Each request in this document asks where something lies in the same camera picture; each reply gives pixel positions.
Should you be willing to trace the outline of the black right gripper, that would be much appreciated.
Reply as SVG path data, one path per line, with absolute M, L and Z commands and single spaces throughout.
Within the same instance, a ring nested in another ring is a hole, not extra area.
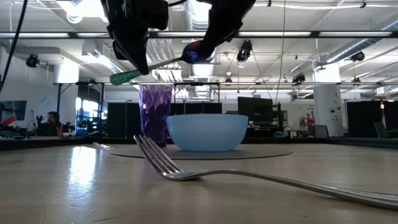
M 242 19 L 252 9 L 256 0 L 198 0 L 211 6 L 209 26 L 198 47 L 198 56 L 205 60 L 217 46 L 230 41 L 242 26 Z

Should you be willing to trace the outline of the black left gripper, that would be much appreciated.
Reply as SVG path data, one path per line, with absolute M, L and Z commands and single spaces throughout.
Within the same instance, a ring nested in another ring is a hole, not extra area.
M 101 0 L 111 28 L 118 60 L 128 60 L 143 75 L 149 73 L 146 46 L 148 28 L 165 30 L 169 21 L 166 0 Z

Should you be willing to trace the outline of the spoon with green handle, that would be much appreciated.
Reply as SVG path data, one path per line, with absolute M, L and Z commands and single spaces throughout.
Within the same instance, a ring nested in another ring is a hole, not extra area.
M 204 40 L 194 41 L 183 49 L 182 55 L 180 57 L 153 64 L 149 66 L 148 69 L 149 71 L 152 71 L 180 61 L 189 64 L 201 63 L 211 57 L 214 50 L 215 46 L 210 45 Z M 118 86 L 122 85 L 123 83 L 127 83 L 141 75 L 143 75 L 143 73 L 141 73 L 139 70 L 131 70 L 128 72 L 115 73 L 109 77 L 109 81 L 110 84 Z

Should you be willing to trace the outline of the purple faceted plastic cup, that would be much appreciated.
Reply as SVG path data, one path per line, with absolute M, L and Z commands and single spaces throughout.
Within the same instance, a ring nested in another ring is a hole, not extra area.
M 167 145 L 167 117 L 170 115 L 171 99 L 172 89 L 169 86 L 140 86 L 141 131 L 159 147 Z

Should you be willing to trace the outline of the silver metal fork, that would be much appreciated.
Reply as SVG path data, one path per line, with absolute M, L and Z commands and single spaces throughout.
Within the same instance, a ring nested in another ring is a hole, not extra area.
M 138 148 L 143 153 L 145 159 L 162 177 L 169 180 L 191 180 L 199 177 L 217 174 L 241 175 L 253 177 L 256 179 L 267 180 L 279 184 L 308 190 L 311 192 L 329 195 L 336 198 L 342 198 L 352 202 L 363 203 L 375 207 L 386 208 L 398 211 L 398 195 L 382 194 L 377 192 L 367 192 L 361 190 L 344 189 L 339 187 L 331 187 L 327 185 L 310 184 L 293 179 L 276 177 L 273 175 L 261 175 L 258 173 L 243 170 L 211 170 L 205 172 L 189 172 L 179 168 L 169 156 L 164 153 L 155 142 L 146 136 L 134 136 L 134 140 Z

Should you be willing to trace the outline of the black partition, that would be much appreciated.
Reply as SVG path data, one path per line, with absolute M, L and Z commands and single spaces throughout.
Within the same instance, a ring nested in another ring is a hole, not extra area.
M 398 139 L 398 101 L 348 101 L 346 115 L 349 137 L 378 138 L 373 123 L 382 123 L 388 139 Z
M 222 103 L 204 101 L 172 103 L 170 115 L 222 113 Z M 139 103 L 108 103 L 107 132 L 110 138 L 132 138 L 141 133 Z

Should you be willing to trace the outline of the black monitor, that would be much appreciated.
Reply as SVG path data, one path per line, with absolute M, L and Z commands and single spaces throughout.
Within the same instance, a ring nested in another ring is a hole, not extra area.
M 238 114 L 245 115 L 254 123 L 271 124 L 273 117 L 273 101 L 264 98 L 238 97 Z

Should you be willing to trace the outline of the light blue bowl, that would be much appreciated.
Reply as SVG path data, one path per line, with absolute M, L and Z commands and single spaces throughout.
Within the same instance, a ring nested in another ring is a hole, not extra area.
M 248 128 L 238 114 L 180 114 L 167 118 L 169 135 L 180 149 L 193 152 L 233 151 Z

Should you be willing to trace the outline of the person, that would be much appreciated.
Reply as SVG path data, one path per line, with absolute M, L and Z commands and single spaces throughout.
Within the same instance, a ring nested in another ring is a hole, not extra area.
M 60 116 L 56 111 L 49 111 L 47 113 L 47 120 L 43 123 L 43 116 L 36 116 L 38 136 L 63 136 L 69 133 L 69 127 L 60 122 Z

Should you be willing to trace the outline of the round grey placemat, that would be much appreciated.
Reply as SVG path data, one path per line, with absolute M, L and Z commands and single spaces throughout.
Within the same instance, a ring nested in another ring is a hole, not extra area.
M 176 145 L 170 144 L 161 149 L 172 160 L 237 160 L 259 159 L 267 157 L 286 156 L 292 153 L 289 148 L 275 144 L 241 144 L 232 151 L 223 152 L 192 152 L 184 151 Z

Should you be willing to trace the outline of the white column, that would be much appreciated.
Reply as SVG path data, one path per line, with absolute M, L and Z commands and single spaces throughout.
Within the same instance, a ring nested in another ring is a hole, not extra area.
M 315 124 L 325 125 L 329 136 L 343 135 L 341 107 L 340 68 L 337 63 L 324 65 L 314 70 L 313 87 Z

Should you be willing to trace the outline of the dark green chair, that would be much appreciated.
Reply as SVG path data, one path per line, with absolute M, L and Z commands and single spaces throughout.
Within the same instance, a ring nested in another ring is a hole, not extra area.
M 382 123 L 373 123 L 373 125 L 376 129 L 378 138 L 380 138 L 380 139 L 388 139 L 389 138 L 386 128 Z

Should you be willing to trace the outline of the silver ventilation duct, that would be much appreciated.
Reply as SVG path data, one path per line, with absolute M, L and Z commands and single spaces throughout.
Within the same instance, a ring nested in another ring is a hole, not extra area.
M 211 5 L 196 0 L 188 0 L 185 6 L 188 30 L 206 32 L 209 25 L 208 11 Z M 220 64 L 220 50 L 217 47 L 204 62 L 191 66 L 191 75 L 196 82 L 214 82 L 215 66 Z M 196 86 L 193 97 L 213 99 L 211 86 Z

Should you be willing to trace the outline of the background black rig frame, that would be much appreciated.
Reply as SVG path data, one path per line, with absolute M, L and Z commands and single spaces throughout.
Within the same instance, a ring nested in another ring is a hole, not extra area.
M 95 82 L 56 83 L 56 112 L 72 134 L 86 135 L 102 128 L 105 84 Z

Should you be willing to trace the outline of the round grey duct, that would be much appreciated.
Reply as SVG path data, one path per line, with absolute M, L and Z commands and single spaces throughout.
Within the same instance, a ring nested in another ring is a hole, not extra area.
M 398 16 L 395 18 L 390 18 L 383 24 L 379 26 L 380 30 L 382 31 L 398 31 Z M 366 39 L 359 39 L 359 40 L 353 40 L 349 42 L 348 44 L 340 47 L 339 49 L 335 50 L 334 52 L 328 54 L 324 60 L 321 62 L 322 65 L 328 65 L 331 63 L 336 63 L 339 62 L 343 59 L 346 59 L 363 49 L 372 46 L 381 40 L 383 40 L 383 37 L 372 37 L 372 38 L 366 38 Z

